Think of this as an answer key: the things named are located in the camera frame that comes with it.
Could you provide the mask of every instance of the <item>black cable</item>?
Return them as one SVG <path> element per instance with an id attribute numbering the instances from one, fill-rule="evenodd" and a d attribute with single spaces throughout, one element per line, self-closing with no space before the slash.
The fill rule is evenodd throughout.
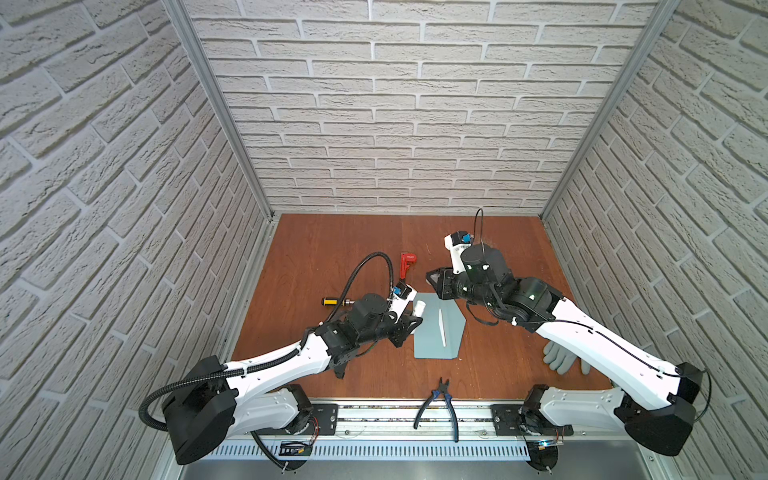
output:
<path id="1" fill-rule="evenodd" d="M 472 222 L 472 242 L 475 242 L 475 234 L 478 231 L 478 215 L 480 215 L 480 245 L 482 246 L 483 255 L 485 255 L 485 244 L 482 242 L 482 228 L 485 224 L 485 212 L 482 208 L 478 208 L 475 212 L 475 221 Z"/>
<path id="2" fill-rule="evenodd" d="M 283 470 L 285 472 L 292 472 L 293 470 L 298 469 L 301 465 L 304 465 L 306 463 L 306 460 L 304 461 L 285 461 L 284 463 L 280 463 L 280 460 L 275 456 L 272 455 L 272 452 L 264 445 L 264 442 L 261 441 L 261 437 L 259 437 L 259 434 L 256 433 L 256 430 L 251 431 L 251 436 L 253 437 L 253 440 L 256 442 L 256 445 L 259 446 L 259 450 L 261 450 L 264 455 L 275 464 L 277 468 L 280 470 Z"/>
<path id="3" fill-rule="evenodd" d="M 708 369 L 702 370 L 702 372 L 705 372 L 707 374 L 707 380 L 709 382 L 709 388 L 707 388 L 707 403 L 704 404 L 704 410 L 701 411 L 701 413 L 694 419 L 694 423 L 701 420 L 701 417 L 704 416 L 705 413 L 707 413 L 707 410 L 710 409 L 710 401 L 712 400 L 712 374 Z"/>
<path id="4" fill-rule="evenodd" d="M 497 326 L 498 325 L 498 320 L 496 320 L 496 323 L 493 323 L 493 322 L 486 322 L 485 320 L 479 319 L 478 316 L 475 315 L 472 312 L 472 309 L 469 308 L 469 300 L 467 300 L 467 303 L 465 304 L 465 306 L 467 307 L 467 311 L 469 312 L 469 314 L 472 315 L 475 318 L 475 320 L 477 320 L 478 322 L 482 323 L 483 325 L 487 325 L 487 326 Z"/>
<path id="5" fill-rule="evenodd" d="M 363 353 L 358 353 L 357 355 L 355 355 L 355 357 L 360 357 L 360 356 L 363 356 L 363 355 L 367 354 L 368 352 L 370 352 L 371 350 L 373 350 L 373 347 L 375 347 L 375 346 L 376 346 L 376 344 L 377 344 L 378 342 L 379 342 L 379 341 L 378 341 L 378 340 L 376 340 L 374 343 L 372 343 L 372 344 L 371 344 L 371 346 L 370 346 L 370 347 L 368 347 L 368 349 L 367 349 L 365 352 L 363 352 Z"/>
<path id="6" fill-rule="evenodd" d="M 389 259 L 389 255 L 383 252 L 373 252 L 369 253 L 368 255 L 363 258 L 360 263 L 357 264 L 355 269 L 352 271 L 352 273 L 349 275 L 349 279 L 346 281 L 346 285 L 344 286 L 344 290 L 342 290 L 341 295 L 339 295 L 339 301 L 336 302 L 336 305 L 333 306 L 333 310 L 331 310 L 331 313 L 326 318 L 326 322 L 329 322 L 333 316 L 336 315 L 336 313 L 339 311 L 339 308 L 344 304 L 344 299 L 346 298 L 346 294 L 349 292 L 349 288 L 352 286 L 353 282 L 355 281 L 355 277 L 359 273 L 360 269 L 368 263 L 371 259 L 375 257 L 382 257 L 384 261 L 386 261 L 386 266 L 389 269 L 389 290 L 387 291 L 386 298 L 389 299 L 389 297 L 392 295 L 392 289 L 395 288 L 395 273 L 392 270 L 392 261 Z"/>
<path id="7" fill-rule="evenodd" d="M 224 372 L 209 373 L 208 375 L 196 376 L 191 379 L 182 379 L 178 382 L 169 383 L 164 387 L 160 387 L 154 392 L 147 395 L 146 398 L 139 405 L 139 419 L 148 427 L 161 430 L 163 432 L 168 431 L 168 425 L 165 422 L 157 420 L 149 413 L 149 406 L 154 403 L 155 400 L 160 397 L 173 392 L 174 390 L 181 389 L 185 386 L 197 385 L 202 382 L 209 382 L 210 380 L 228 379 L 233 376 L 243 376 L 248 373 L 259 372 L 260 370 L 270 369 L 274 366 L 278 366 L 280 363 L 287 362 L 294 356 L 299 354 L 298 349 L 291 350 L 289 353 L 281 356 L 279 359 L 270 360 L 269 362 L 260 363 L 259 365 L 249 366 L 246 370 L 225 370 Z"/>

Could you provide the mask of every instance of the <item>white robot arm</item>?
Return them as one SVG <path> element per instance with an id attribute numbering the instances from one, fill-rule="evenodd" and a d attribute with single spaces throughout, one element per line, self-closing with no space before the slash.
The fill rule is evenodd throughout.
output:
<path id="1" fill-rule="evenodd" d="M 515 278 L 501 252 L 468 237 L 464 231 L 448 235 L 452 266 L 427 273 L 441 299 L 483 304 L 497 319 L 570 350 L 617 385 L 600 392 L 534 386 L 521 409 L 521 428 L 532 435 L 568 424 L 624 429 L 654 452 L 677 455 L 693 428 L 703 371 L 646 353 L 552 286 Z"/>

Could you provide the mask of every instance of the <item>screwdriver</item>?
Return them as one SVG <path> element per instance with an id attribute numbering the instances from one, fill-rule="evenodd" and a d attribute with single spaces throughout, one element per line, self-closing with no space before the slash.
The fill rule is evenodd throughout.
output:
<path id="1" fill-rule="evenodd" d="M 335 296 L 324 296 L 323 297 L 323 305 L 324 306 L 334 306 L 339 302 L 339 298 Z M 344 305 L 353 305 L 355 303 L 355 300 L 350 300 L 348 298 L 344 299 Z"/>

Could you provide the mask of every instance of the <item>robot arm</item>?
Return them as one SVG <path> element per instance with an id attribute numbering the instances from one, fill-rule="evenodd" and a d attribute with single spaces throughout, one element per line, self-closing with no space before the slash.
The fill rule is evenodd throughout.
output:
<path id="1" fill-rule="evenodd" d="M 301 386 L 288 385 L 303 376 L 333 369 L 344 377 L 347 363 L 360 346 L 389 339 L 400 347 L 421 324 L 424 303 L 404 314 L 416 291 L 404 282 L 384 300 L 374 293 L 357 300 L 349 312 L 307 329 L 304 338 L 252 359 L 219 364 L 216 356 L 199 361 L 184 380 L 150 394 L 139 408 L 147 425 L 167 430 L 179 465 L 213 451 L 226 437 L 260 429 L 301 432 L 313 407 Z M 170 393 L 163 402 L 167 423 L 152 418 L 149 405 Z"/>
<path id="2" fill-rule="evenodd" d="M 603 392 L 535 386 L 520 412 L 522 428 L 535 435 L 567 424 L 623 427 L 650 450 L 680 452 L 696 416 L 699 369 L 675 366 L 637 348 L 539 279 L 515 278 L 501 252 L 472 245 L 466 232 L 447 236 L 445 246 L 452 266 L 427 273 L 441 299 L 484 304 L 494 317 L 571 350 L 618 386 Z"/>

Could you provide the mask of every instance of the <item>metal floor panel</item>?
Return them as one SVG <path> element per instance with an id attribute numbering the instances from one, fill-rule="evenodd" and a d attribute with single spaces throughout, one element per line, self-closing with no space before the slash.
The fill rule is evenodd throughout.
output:
<path id="1" fill-rule="evenodd" d="M 312 462 L 280 474 L 267 460 L 200 460 L 184 468 L 183 480 L 650 480 L 637 444 L 626 441 L 566 442 L 553 475 L 525 462 Z"/>
<path id="2" fill-rule="evenodd" d="M 264 439 L 264 444 L 277 454 L 284 440 Z M 258 460 L 266 458 L 252 439 L 224 440 L 219 447 L 206 455 L 210 460 Z M 342 440 L 320 439 L 314 446 L 311 459 L 316 460 L 431 460 L 443 462 L 513 462 L 529 460 L 528 450 L 522 440 Z"/>

